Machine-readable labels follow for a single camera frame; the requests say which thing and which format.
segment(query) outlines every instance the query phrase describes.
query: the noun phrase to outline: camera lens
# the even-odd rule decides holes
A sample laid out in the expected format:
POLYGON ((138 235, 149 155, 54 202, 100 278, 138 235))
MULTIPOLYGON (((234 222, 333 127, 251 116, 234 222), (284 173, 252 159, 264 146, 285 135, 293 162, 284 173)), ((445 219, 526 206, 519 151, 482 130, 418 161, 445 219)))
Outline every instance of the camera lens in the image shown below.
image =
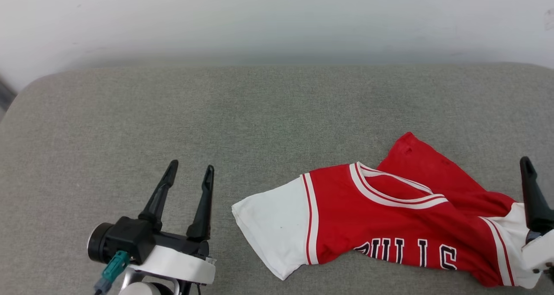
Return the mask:
POLYGON ((103 256, 103 246, 106 239, 106 233, 113 224, 104 222, 99 224, 96 229, 91 233, 89 238, 89 243, 87 244, 87 251, 89 253, 89 258, 91 261, 107 263, 109 259, 104 259, 103 256))

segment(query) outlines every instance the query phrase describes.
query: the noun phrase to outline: white backdrop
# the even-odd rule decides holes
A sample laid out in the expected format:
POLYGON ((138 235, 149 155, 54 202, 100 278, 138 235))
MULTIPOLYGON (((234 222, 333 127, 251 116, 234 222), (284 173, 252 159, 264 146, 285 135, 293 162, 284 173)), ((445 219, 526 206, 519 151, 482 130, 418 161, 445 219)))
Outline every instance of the white backdrop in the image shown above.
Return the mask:
POLYGON ((0 80, 131 65, 530 62, 554 0, 0 0, 0 80))

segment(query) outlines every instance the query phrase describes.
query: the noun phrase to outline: white stripe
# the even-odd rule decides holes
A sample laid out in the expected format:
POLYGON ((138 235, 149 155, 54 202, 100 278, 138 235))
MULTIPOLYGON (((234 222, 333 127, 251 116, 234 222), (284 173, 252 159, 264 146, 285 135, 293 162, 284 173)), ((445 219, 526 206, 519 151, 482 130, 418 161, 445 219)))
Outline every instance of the white stripe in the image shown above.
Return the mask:
POLYGON ((443 195, 430 195, 430 196, 425 196, 423 198, 416 198, 413 200, 403 200, 399 198, 393 198, 392 196, 388 196, 386 194, 383 194, 382 192, 379 192, 378 190, 375 190, 371 185, 367 183, 367 181, 365 181, 365 179, 360 179, 360 177, 358 176, 358 172, 356 171, 357 166, 358 164, 356 163, 350 164, 350 175, 352 177, 352 181, 354 181, 354 184, 356 185, 358 190, 360 190, 360 192, 364 196, 366 196, 366 198, 376 203, 386 205, 386 206, 392 206, 392 207, 404 207, 404 208, 411 208, 414 210, 422 210, 424 208, 430 208, 437 204, 448 202, 448 200, 443 195), (390 201, 388 199, 396 200, 402 203, 390 201), (412 204, 413 202, 421 202, 426 200, 427 202, 412 204))
POLYGON ((490 232, 493 234, 494 242, 496 243, 496 257, 498 258, 498 269, 500 270, 500 277, 502 278, 503 285, 512 285, 510 281, 510 272, 508 272, 508 267, 506 263, 506 255, 504 254, 504 246, 502 241, 496 233, 495 227, 493 226, 493 221, 488 220, 484 217, 479 217, 485 221, 487 226, 490 228, 490 232))
POLYGON ((428 194, 433 194, 433 191, 431 190, 431 188, 429 188, 426 185, 422 185, 421 183, 419 183, 417 181, 413 181, 413 180, 409 180, 409 179, 406 179, 406 178, 402 178, 400 176, 392 175, 392 173, 383 172, 383 171, 380 171, 378 169, 372 169, 371 167, 366 166, 366 165, 364 165, 360 162, 358 162, 358 164, 360 164, 360 169, 362 170, 362 172, 368 173, 367 175, 364 175, 366 177, 375 177, 375 176, 380 176, 380 175, 386 175, 386 176, 394 177, 398 180, 401 180, 404 183, 407 183, 408 185, 410 185, 410 186, 412 186, 416 189, 427 192, 428 194))
POLYGON ((319 228, 319 213, 317 212, 317 202, 315 200, 315 191, 313 190, 313 184, 311 182, 310 173, 304 174, 306 177, 306 184, 308 186, 308 194, 310 195, 310 206, 312 212, 312 222, 310 228, 310 237, 308 238, 308 252, 312 265, 319 264, 317 261, 317 229, 319 228))

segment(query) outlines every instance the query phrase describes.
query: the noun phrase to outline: striped trim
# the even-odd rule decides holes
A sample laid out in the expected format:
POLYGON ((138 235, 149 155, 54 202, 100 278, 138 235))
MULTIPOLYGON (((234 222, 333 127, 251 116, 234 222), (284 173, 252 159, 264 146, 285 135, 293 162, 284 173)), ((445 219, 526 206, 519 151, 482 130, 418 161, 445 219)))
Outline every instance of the striped trim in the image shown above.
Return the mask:
POLYGON ((310 221, 308 223, 308 235, 306 238, 306 257, 309 265, 317 265, 317 230, 319 228, 319 212, 317 210, 317 201, 315 191, 311 181, 310 173, 305 173, 303 176, 304 186, 308 197, 308 206, 310 207, 310 221))
MULTIPOLYGON (((387 175, 387 176, 393 177, 393 178, 395 178, 395 179, 397 179, 401 182, 407 183, 408 185, 410 185, 410 186, 412 186, 412 187, 414 187, 418 190, 422 190, 422 191, 425 191, 425 192, 430 192, 431 191, 431 189, 429 189, 428 187, 425 187, 425 186, 423 186, 419 183, 410 183, 411 182, 410 180, 403 179, 401 177, 394 176, 394 175, 391 175, 391 174, 387 174, 387 173, 384 173, 384 172, 375 171, 374 169, 372 169, 372 171, 373 171, 373 173, 377 173, 377 175, 373 175, 373 176, 387 175)), ((411 209, 414 209, 414 210, 421 210, 421 209, 430 208, 430 207, 433 207, 435 205, 445 203, 445 202, 448 201, 443 195, 440 195, 440 194, 429 195, 429 196, 424 196, 422 198, 414 198, 414 199, 409 199, 409 200, 394 198, 392 196, 384 194, 384 193, 376 190, 375 188, 373 188, 365 180, 364 176, 362 176, 362 173, 363 172, 362 172, 362 168, 361 168, 361 163, 358 162, 358 163, 350 164, 350 175, 352 177, 352 181, 354 181, 354 184, 356 185, 358 190, 360 190, 360 192, 366 198, 368 198, 368 199, 370 199, 370 200, 372 200, 376 203, 385 205, 385 206, 404 207, 404 208, 411 208, 411 209)))
POLYGON ((514 284, 514 277, 512 276, 512 269, 510 268, 510 260, 508 258, 508 252, 506 249, 506 244, 496 227, 496 223, 492 220, 489 220, 485 217, 479 217, 485 221, 487 226, 490 228, 490 232, 493 234, 494 242, 496 243, 496 257, 498 259, 498 269, 500 271, 500 277, 502 278, 503 285, 514 284))

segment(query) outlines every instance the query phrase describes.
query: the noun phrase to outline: t-shirt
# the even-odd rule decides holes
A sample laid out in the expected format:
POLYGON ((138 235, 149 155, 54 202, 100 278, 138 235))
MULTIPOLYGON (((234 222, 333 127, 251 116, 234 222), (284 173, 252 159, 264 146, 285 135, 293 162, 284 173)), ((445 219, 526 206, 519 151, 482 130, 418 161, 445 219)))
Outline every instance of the t-shirt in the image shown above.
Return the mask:
POLYGON ((523 205, 483 190, 411 133, 378 169, 360 162, 315 169, 232 210, 256 254, 283 280, 301 265, 327 263, 350 250, 402 265, 469 271, 488 287, 532 288, 539 278, 521 268, 528 231, 523 205))

